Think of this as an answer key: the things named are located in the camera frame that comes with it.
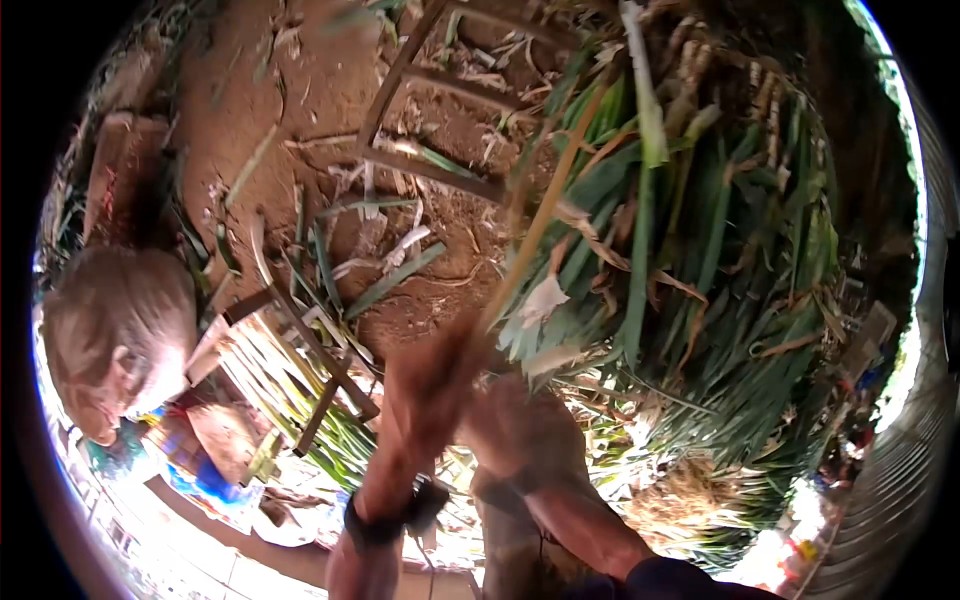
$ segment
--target stick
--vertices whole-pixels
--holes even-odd
[[[537,210],[533,223],[530,224],[530,228],[523,238],[523,243],[520,244],[520,249],[516,253],[514,266],[507,274],[507,277],[500,282],[500,286],[487,303],[486,308],[484,308],[483,314],[480,316],[480,320],[477,322],[476,329],[474,330],[475,337],[487,335],[487,332],[490,331],[496,322],[496,318],[500,314],[504,302],[507,301],[507,298],[513,293],[514,288],[518,286],[520,280],[526,274],[527,266],[537,252],[537,244],[540,243],[540,239],[546,231],[546,226],[549,225],[550,219],[553,218],[553,210],[557,206],[557,201],[563,194],[566,176],[573,166],[573,159],[576,157],[577,151],[580,148],[580,142],[584,139],[584,133],[587,132],[587,127],[590,121],[593,120],[593,115],[596,114],[596,111],[600,108],[601,99],[607,92],[607,88],[610,87],[610,79],[615,72],[612,65],[613,63],[611,62],[610,65],[607,66],[606,76],[603,78],[597,91],[590,97],[589,104],[587,104],[583,114],[580,116],[580,120],[577,121],[577,127],[569,137],[569,142],[566,144],[564,153],[561,155],[560,162],[557,165],[557,171],[553,174],[553,179],[550,181],[550,186],[547,187],[546,194],[543,195],[540,208]]]

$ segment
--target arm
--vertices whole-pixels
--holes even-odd
[[[657,556],[619,516],[572,486],[548,484],[524,496],[531,515],[574,556],[619,581]]]
[[[398,515],[410,499],[416,474],[402,457],[378,448],[371,457],[363,485],[353,497],[357,516],[370,523]],[[345,531],[326,568],[330,597],[392,598],[399,575],[401,540],[359,552]]]
[[[472,380],[485,364],[485,346],[475,345],[471,332],[472,321],[462,319],[388,357],[377,450],[353,495],[362,522],[400,515],[418,471],[432,472],[434,459],[453,437]],[[392,598],[401,540],[360,551],[345,531],[326,568],[330,598]]]
[[[519,494],[540,527],[591,568],[624,581],[656,556],[591,487],[583,433],[558,398],[530,397],[522,377],[504,375],[473,404],[464,425],[480,466],[506,484],[498,489]]]

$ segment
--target black wristband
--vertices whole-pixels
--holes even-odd
[[[372,547],[389,546],[403,535],[403,525],[406,522],[406,511],[394,518],[380,518],[372,523],[365,522],[353,507],[353,497],[347,502],[344,510],[344,529],[353,540],[358,552],[364,552]]]
[[[344,510],[344,529],[349,533],[358,552],[371,547],[392,545],[403,536],[405,526],[410,528],[413,535],[422,536],[450,497],[449,492],[429,483],[420,484],[417,490],[411,490],[411,493],[410,500],[399,515],[381,518],[372,523],[360,518],[353,506],[355,494],[350,495]]]

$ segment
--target wooden slat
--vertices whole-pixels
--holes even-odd
[[[492,183],[450,173],[446,169],[428,162],[413,160],[407,156],[395,155],[370,147],[363,148],[360,156],[366,160],[372,160],[377,164],[397,169],[410,175],[426,177],[443,183],[444,185],[452,185],[474,196],[489,200],[494,204],[503,204],[503,189]]]
[[[326,382],[324,393],[321,394],[320,401],[317,402],[317,406],[313,409],[313,414],[310,415],[310,420],[306,423],[306,427],[303,428],[303,433],[301,433],[297,439],[297,445],[294,446],[294,454],[298,457],[303,458],[306,456],[306,453],[310,451],[310,446],[313,445],[313,439],[317,435],[317,430],[320,429],[320,423],[324,420],[326,411],[330,408],[330,404],[333,403],[333,397],[337,395],[337,390],[339,389],[340,386],[335,380],[330,379]]]
[[[495,12],[476,0],[468,2],[451,2],[449,7],[452,11],[459,12],[466,16],[472,16],[493,25],[500,25],[508,29],[530,34],[539,41],[549,44],[560,50],[576,50],[580,47],[580,39],[567,32],[559,32],[531,23],[525,19],[503,12]]]
[[[383,115],[386,114],[390,102],[394,99],[396,89],[400,86],[403,69],[413,61],[417,52],[420,51],[426,37],[430,35],[433,26],[437,24],[440,16],[444,13],[444,8],[446,8],[446,0],[433,0],[424,7],[423,17],[417,22],[414,31],[410,33],[406,43],[400,48],[400,52],[394,60],[394,66],[383,79],[380,89],[376,92],[376,97],[373,98],[373,103],[367,112],[367,120],[364,121],[360,132],[357,134],[357,154],[360,154],[359,151],[364,147],[370,147],[373,144],[376,132],[380,129],[380,123],[383,121]]]
[[[432,84],[436,87],[462,94],[478,102],[499,108],[500,110],[518,113],[517,117],[522,119],[539,120],[538,117],[521,112],[528,107],[520,102],[516,96],[499,92],[476,82],[462,80],[450,73],[434,69],[425,69],[411,64],[404,69],[403,78]]]
[[[360,390],[353,379],[350,379],[347,371],[340,366],[340,363],[324,349],[320,344],[320,340],[317,339],[317,334],[314,333],[309,325],[303,322],[290,295],[286,290],[280,289],[280,287],[276,285],[276,282],[277,279],[274,277],[274,283],[269,287],[271,293],[274,295],[274,299],[279,303],[280,309],[287,316],[287,320],[297,329],[303,341],[317,354],[321,364],[324,365],[324,369],[340,384],[344,391],[347,392],[347,395],[350,396],[350,399],[353,400],[353,403],[363,411],[368,418],[372,419],[379,415],[380,409],[377,408],[369,396]]]

